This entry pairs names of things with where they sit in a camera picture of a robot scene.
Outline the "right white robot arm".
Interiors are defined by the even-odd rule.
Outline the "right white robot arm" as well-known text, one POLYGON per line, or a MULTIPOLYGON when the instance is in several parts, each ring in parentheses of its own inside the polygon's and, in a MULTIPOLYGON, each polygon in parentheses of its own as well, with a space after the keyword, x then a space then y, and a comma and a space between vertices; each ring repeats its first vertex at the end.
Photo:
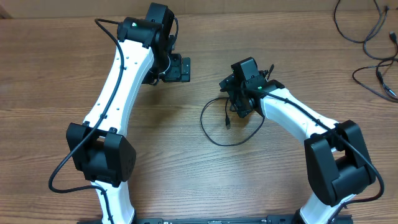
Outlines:
POLYGON ((232 73, 220 82, 231 108, 243 118, 256 111, 276 122, 305 149, 307 177, 312 195, 293 215, 268 215, 266 223, 352 223, 340 215, 347 205, 379 176, 360 127, 352 120, 339 123, 310 109, 277 80, 270 70, 259 70, 246 58, 231 65, 232 73))

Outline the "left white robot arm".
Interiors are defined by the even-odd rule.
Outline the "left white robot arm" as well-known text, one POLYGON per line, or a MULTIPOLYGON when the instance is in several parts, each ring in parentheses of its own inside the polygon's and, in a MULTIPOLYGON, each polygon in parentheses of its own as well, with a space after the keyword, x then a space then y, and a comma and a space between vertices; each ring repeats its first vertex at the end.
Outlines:
POLYGON ((98 223, 134 223, 128 180, 136 150, 126 139, 141 85, 190 81, 190 58, 174 53, 178 20, 168 6, 151 3, 144 19, 118 23, 116 52, 104 87, 81 124, 72 123, 66 139, 74 165, 95 189, 103 216, 98 223))

